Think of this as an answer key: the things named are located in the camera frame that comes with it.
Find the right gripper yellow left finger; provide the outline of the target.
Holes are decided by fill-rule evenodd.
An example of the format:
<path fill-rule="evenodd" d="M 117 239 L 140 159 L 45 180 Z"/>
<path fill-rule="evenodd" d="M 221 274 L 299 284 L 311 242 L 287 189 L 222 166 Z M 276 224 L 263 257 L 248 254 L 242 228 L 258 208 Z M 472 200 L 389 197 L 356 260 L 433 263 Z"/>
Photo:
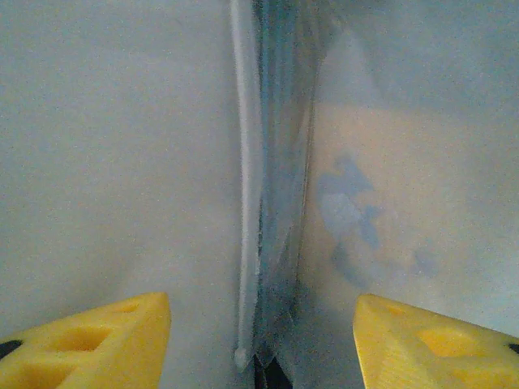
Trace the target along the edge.
<path fill-rule="evenodd" d="M 1 340 L 3 388 L 157 388 L 169 298 L 145 293 Z"/>

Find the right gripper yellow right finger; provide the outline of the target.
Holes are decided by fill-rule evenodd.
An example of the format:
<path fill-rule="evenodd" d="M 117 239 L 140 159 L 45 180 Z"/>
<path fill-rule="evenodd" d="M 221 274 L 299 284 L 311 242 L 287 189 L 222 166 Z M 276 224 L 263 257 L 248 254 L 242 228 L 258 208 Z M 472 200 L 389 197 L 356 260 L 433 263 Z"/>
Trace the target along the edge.
<path fill-rule="evenodd" d="M 518 339 L 374 294 L 353 320 L 366 388 L 516 388 Z"/>

